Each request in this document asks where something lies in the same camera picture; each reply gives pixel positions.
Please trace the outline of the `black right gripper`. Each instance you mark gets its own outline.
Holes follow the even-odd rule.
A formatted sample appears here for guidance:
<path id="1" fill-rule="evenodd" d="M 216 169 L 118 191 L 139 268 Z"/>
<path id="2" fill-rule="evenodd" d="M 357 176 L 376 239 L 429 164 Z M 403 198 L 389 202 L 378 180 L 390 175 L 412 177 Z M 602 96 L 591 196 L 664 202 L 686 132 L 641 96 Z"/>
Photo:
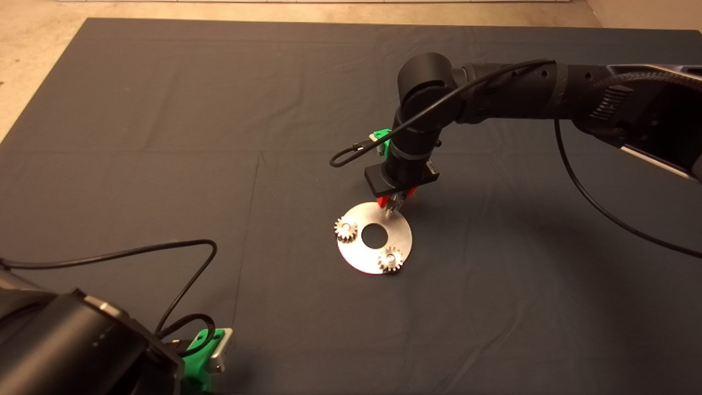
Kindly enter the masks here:
<path id="1" fill-rule="evenodd" d="M 388 207 L 389 196 L 394 193 L 403 193 L 403 200 L 408 200 L 415 192 L 416 187 L 427 183 L 436 182 L 439 171 L 428 160 L 421 168 L 397 167 L 391 160 L 365 168 L 365 179 L 373 196 L 377 197 L 379 208 Z"/>

